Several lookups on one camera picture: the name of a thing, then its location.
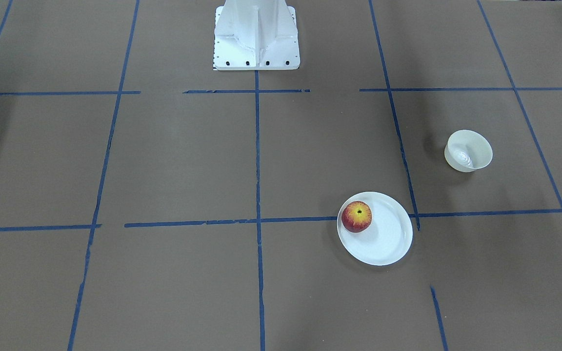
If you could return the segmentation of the red yellow apple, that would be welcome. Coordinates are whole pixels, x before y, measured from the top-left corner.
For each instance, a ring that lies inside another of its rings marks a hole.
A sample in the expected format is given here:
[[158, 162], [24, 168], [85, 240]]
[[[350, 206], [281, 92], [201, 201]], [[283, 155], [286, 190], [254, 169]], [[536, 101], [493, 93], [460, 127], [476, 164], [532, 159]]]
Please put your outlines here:
[[351, 233], [364, 231], [372, 224], [372, 220], [372, 209], [363, 201], [353, 201], [342, 210], [341, 223]]

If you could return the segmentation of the white round plate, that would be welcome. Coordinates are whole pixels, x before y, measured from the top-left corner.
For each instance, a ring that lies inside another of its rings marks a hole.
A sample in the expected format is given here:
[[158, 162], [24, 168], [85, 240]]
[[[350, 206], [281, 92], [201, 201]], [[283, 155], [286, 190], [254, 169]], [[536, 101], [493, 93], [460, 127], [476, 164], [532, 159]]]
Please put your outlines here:
[[[360, 233], [351, 233], [341, 223], [342, 210], [353, 201], [363, 201], [372, 209], [372, 224]], [[413, 225], [406, 210], [392, 197], [363, 192], [348, 198], [337, 218], [337, 232], [346, 251], [369, 265], [390, 265], [402, 259], [413, 241]]]

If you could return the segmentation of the white bowl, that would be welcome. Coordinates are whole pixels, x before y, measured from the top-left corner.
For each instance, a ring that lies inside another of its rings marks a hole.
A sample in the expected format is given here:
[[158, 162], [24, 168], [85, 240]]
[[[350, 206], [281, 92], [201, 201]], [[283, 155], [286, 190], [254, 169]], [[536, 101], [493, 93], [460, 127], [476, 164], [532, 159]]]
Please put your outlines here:
[[471, 130], [455, 131], [444, 147], [444, 159], [460, 173], [472, 173], [488, 166], [493, 160], [490, 142]]

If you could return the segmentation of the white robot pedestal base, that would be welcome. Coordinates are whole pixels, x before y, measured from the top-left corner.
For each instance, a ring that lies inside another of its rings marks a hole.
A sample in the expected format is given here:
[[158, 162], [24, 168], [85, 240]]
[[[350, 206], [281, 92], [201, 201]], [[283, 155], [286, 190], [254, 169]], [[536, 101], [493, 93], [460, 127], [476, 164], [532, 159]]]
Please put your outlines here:
[[226, 0], [216, 8], [214, 70], [297, 70], [300, 65], [297, 14], [285, 0]]

